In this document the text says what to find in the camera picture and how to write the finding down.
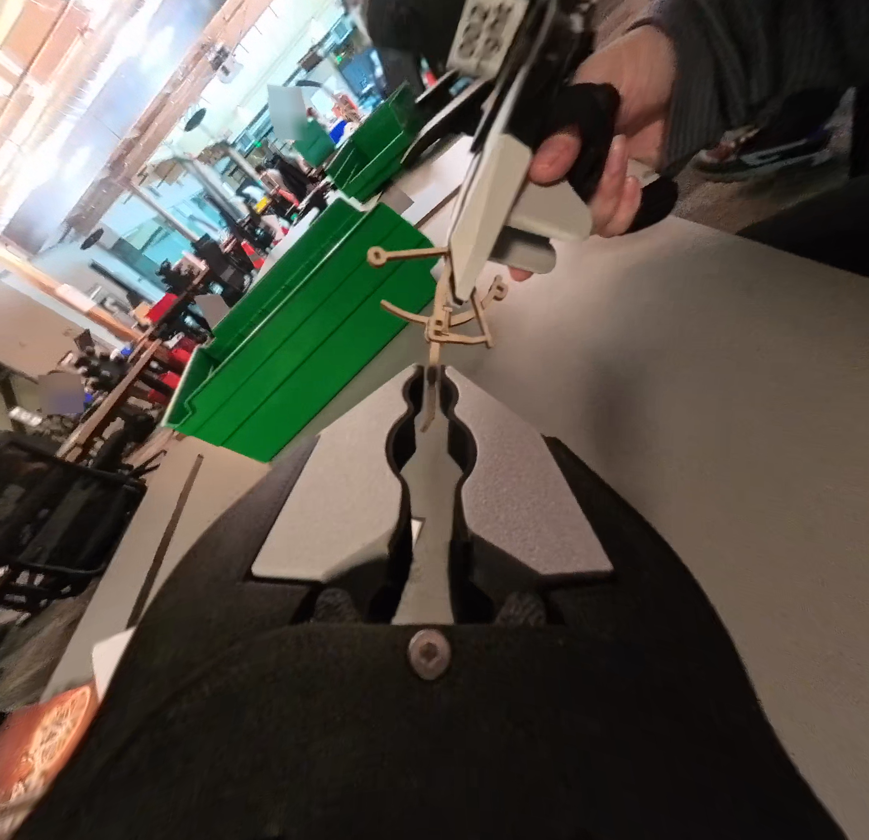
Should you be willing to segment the person's right hand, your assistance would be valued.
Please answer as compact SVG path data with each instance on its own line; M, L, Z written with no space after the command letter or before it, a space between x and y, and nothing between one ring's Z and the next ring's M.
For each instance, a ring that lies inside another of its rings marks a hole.
M625 234L639 211L640 181L629 163L663 168L676 67L673 42L645 24L593 53L574 74L573 84L611 85L621 98L602 180L588 202L592 232L600 237Z

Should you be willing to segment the thin wooden model part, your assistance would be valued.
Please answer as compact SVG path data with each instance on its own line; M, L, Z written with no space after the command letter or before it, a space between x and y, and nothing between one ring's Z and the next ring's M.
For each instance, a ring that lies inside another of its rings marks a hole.
M440 413L440 397L443 366L440 363L426 367L420 414L418 418L418 430L427 433L432 427L436 416Z

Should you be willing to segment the long wooden workbench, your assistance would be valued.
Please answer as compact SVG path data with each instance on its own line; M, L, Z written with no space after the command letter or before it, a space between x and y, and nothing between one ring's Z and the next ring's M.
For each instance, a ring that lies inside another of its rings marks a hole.
M57 456L63 461L81 463L89 456L93 444L114 421L117 412L127 403L148 365L153 361L159 361L170 366L173 362L171 352L165 346L164 335L158 333L158 324L151 324L138 334L87 298L82 291L57 281L32 262L18 257L6 246L1 248L1 258L5 270L15 273L39 292L81 314L92 325L103 328L116 339L133 346L129 356L133 363L127 369L125 377L107 395L92 416L71 433L57 452Z

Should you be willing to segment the person's right forearm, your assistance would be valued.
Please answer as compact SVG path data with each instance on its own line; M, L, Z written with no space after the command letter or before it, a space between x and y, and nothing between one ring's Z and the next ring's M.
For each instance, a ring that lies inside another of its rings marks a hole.
M868 0L649 0L644 27L675 55L666 169L792 95L867 83Z

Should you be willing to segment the black chair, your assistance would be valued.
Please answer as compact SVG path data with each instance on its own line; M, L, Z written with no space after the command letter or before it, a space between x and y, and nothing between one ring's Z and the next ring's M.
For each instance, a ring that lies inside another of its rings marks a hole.
M36 616L78 597L108 568L146 494L104 472L2 433L1 608Z

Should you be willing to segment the green plastic bin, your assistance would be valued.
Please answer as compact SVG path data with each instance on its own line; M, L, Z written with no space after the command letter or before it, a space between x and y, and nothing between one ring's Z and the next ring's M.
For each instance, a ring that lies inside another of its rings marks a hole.
M365 203L400 170L404 154L427 122L406 81L342 142L325 173L346 196Z
M321 167L336 150L329 132L318 120L310 117L297 125L292 144L299 156L313 168Z
M421 261L374 268L368 249L430 246L387 205L335 200L194 350L163 426L272 460L406 328L382 301L419 313L434 296Z

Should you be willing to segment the wooden model frame part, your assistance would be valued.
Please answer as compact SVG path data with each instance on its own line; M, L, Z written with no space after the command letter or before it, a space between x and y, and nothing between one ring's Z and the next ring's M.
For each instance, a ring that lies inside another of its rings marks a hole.
M454 297L451 286L453 263L447 247L386 250L375 246L368 249L366 256L368 264L373 268L385 267L390 262L434 258L443 260L444 268L436 284L429 315L411 313L386 300L381 301L381 307L407 324L421 327L423 337L429 345L429 374L437 378L442 346L494 347L494 335L488 324L486 311L491 304L505 300L507 284L500 275L496 275L484 295L473 286L469 298Z

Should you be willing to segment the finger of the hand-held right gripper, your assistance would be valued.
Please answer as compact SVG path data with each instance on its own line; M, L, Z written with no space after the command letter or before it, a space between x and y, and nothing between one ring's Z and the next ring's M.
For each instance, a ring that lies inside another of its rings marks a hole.
M485 170L485 155L477 153L470 162L462 182L450 223L450 289L472 291L487 263L482 249L486 236L484 218L485 194L481 188Z
M485 206L481 224L486 236L480 238L485 242L482 252L487 263L549 273L557 259L555 241L579 243L591 236L587 204L566 181L551 186L530 182L527 171L532 152L512 136L489 139L482 153L485 194L480 199Z

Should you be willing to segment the person's shoe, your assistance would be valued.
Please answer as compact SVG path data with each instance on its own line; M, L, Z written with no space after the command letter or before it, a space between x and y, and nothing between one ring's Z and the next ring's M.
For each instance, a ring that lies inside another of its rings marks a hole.
M755 181L825 164L832 157L832 137L833 131L828 126L796 139L782 139L773 129L736 129L716 145L698 152L691 164L706 181Z

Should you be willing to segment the white instruction booklet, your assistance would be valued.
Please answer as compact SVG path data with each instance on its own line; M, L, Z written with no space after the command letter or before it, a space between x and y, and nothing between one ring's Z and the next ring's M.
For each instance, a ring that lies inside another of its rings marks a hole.
M136 632L136 626L96 642L91 651L93 685L98 703L102 703L114 673Z

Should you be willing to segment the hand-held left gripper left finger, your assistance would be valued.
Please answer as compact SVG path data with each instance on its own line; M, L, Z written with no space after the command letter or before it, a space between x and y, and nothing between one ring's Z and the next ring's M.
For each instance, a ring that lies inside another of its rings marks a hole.
M423 380L412 365L320 431L252 577L342 589L363 618L396 616L414 543L402 469L416 451Z

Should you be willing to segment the red-orange cardboard box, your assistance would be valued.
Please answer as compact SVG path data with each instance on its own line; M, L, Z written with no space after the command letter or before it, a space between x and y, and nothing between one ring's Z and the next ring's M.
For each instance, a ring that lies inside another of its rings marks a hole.
M1 729L2 835L13 832L71 759L99 706L95 681L13 711Z

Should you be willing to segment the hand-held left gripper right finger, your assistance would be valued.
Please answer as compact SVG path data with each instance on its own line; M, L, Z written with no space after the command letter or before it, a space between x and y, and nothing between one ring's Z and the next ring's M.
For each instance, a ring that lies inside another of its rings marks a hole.
M449 592L454 617L495 617L511 595L595 584L614 565L544 436L454 368L440 407L454 490Z

